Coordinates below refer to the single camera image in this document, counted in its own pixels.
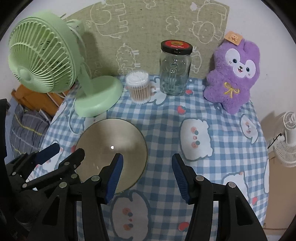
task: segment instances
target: white fan grille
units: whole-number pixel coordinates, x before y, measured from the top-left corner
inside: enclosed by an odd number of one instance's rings
[[[288,111],[285,115],[284,115],[284,125],[288,130],[293,130],[296,128],[296,123],[291,121],[291,117],[294,114],[293,111]]]
[[[75,80],[68,50],[44,23],[21,22],[10,35],[9,50],[11,71],[29,89],[62,92]]]
[[[281,141],[274,146],[274,152],[286,167],[296,166],[296,146],[289,146],[285,141]]]

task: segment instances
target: cotton swab container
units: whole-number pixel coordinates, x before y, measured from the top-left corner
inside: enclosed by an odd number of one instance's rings
[[[129,72],[126,75],[126,89],[134,103],[147,103],[151,98],[149,74],[143,70]]]

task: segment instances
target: black cable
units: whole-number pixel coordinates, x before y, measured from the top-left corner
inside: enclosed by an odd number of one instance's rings
[[[268,148],[270,148],[270,147],[272,146],[272,144],[274,144],[274,142],[278,139],[278,137],[281,137],[281,136],[282,136],[281,133],[278,134],[277,137],[273,140],[273,142],[268,146]]]

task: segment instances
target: black jar lid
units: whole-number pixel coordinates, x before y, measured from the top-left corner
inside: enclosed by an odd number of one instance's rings
[[[182,40],[165,40],[161,42],[161,50],[176,55],[189,55],[192,53],[192,45]]]

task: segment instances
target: gray striped fabric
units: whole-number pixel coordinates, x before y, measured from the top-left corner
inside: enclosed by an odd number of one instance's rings
[[[50,119],[43,114],[19,104],[10,129],[10,145],[14,158],[22,153],[39,151],[49,124]]]

